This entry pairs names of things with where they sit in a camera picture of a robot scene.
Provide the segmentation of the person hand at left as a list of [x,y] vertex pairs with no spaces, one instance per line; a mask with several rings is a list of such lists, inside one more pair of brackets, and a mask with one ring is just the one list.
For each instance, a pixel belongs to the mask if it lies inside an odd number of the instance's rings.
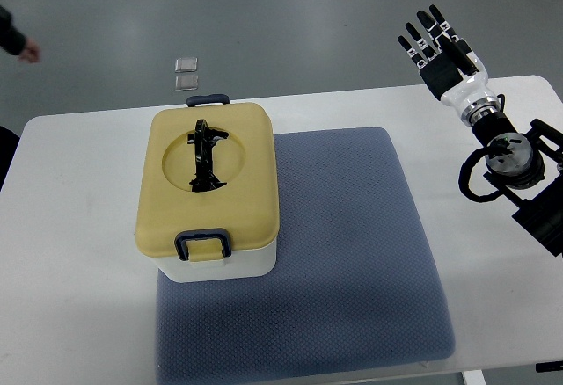
[[40,62],[41,50],[39,44],[32,38],[27,38],[24,48],[18,55],[18,59],[22,62],[30,64]]

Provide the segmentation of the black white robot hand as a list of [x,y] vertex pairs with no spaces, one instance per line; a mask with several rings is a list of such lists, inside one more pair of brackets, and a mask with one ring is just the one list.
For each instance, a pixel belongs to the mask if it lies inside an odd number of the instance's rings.
[[418,11],[424,33],[406,23],[409,38],[398,43],[416,66],[431,94],[455,110],[459,119],[473,126],[479,119],[503,109],[503,99],[488,87],[489,75],[482,61],[457,34],[435,5]]

